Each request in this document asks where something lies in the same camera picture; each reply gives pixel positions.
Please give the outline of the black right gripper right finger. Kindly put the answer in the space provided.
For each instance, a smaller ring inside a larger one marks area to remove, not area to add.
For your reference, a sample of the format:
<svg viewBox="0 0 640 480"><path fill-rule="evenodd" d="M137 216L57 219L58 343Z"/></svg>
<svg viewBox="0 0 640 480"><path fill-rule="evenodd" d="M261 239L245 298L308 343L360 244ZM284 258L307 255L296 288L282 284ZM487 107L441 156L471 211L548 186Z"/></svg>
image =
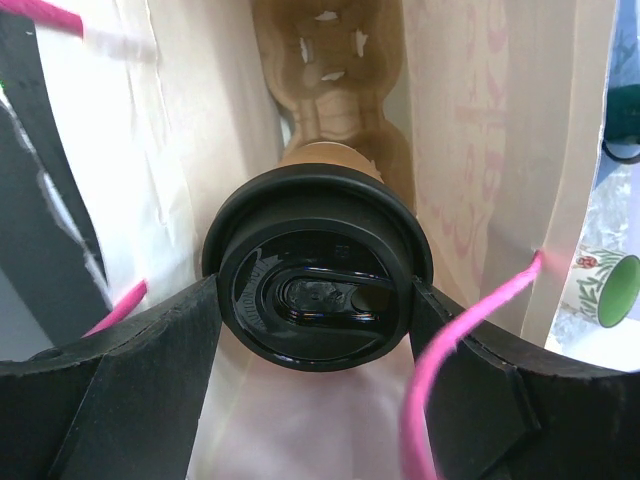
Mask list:
<svg viewBox="0 0 640 480"><path fill-rule="evenodd" d="M426 414L445 479L636 479L639 376L489 323L441 367Z"/></svg>

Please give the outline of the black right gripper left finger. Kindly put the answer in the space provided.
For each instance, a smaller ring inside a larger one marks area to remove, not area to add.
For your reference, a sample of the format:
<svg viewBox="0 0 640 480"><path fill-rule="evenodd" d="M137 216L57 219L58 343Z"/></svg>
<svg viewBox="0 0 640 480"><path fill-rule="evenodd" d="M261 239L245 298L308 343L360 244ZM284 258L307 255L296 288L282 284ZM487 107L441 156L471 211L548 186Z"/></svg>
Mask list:
<svg viewBox="0 0 640 480"><path fill-rule="evenodd" d="M214 277L1 365L5 479L182 479L221 329Z"/></svg>

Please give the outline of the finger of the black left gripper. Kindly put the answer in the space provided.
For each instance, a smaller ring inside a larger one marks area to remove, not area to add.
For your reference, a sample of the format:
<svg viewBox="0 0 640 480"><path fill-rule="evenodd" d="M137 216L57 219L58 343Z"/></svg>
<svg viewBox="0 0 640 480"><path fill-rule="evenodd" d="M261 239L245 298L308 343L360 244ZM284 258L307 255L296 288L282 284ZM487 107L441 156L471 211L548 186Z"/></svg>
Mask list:
<svg viewBox="0 0 640 480"><path fill-rule="evenodd" d="M99 243L56 127L32 21L1 16L1 268L55 345L108 312Z"/></svg>

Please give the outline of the kraft paper takeout bag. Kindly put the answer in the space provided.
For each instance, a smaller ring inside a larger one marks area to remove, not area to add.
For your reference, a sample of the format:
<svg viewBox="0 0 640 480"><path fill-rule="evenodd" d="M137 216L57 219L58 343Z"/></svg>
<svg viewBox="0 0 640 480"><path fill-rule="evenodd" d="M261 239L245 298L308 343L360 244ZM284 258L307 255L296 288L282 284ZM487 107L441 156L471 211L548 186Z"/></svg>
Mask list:
<svg viewBox="0 0 640 480"><path fill-rule="evenodd" d="M31 27L54 122L88 210L39 185L85 282L151 307L193 283L223 200L285 145L247 1L67 1L92 27L156 40L133 65ZM386 105L411 145L436 283L464 305L535 248L554 272L494 322L543 344L587 211L603 118L610 1L408 1L408 62ZM352 372L287 373L224 333L190 479L397 479L396 414L409 345Z"/></svg>

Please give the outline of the black coffee cup lid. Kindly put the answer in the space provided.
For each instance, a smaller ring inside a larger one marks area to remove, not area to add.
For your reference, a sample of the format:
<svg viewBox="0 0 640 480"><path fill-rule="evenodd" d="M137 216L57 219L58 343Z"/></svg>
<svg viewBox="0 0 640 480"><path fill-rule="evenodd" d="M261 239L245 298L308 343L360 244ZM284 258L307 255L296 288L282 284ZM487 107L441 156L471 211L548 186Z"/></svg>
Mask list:
<svg viewBox="0 0 640 480"><path fill-rule="evenodd" d="M330 164L273 169L238 188L204 240L236 338L298 371L354 368L407 334L414 279L434 267L417 218L388 186Z"/></svg>

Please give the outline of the brown paper coffee cup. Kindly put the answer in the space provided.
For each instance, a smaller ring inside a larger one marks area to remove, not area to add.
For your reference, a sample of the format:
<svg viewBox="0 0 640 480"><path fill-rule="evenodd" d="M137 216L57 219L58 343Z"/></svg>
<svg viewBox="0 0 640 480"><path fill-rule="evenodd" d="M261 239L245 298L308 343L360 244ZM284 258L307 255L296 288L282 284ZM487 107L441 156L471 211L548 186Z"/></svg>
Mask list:
<svg viewBox="0 0 640 480"><path fill-rule="evenodd" d="M298 147L284 155L278 167L301 164L328 164L359 171L383 183L375 164L354 148L329 141L320 141Z"/></svg>

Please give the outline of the brown pulp cup carrier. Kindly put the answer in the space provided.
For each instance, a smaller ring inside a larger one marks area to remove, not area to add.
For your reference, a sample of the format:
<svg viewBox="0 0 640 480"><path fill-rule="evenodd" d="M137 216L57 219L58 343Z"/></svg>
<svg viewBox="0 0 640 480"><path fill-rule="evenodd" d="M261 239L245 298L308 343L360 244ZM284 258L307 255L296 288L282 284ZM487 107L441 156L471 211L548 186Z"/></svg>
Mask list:
<svg viewBox="0 0 640 480"><path fill-rule="evenodd" d="M415 207L409 141L383 105L406 59L399 1L257 1L252 8L262 69L290 114L285 148L347 145Z"/></svg>

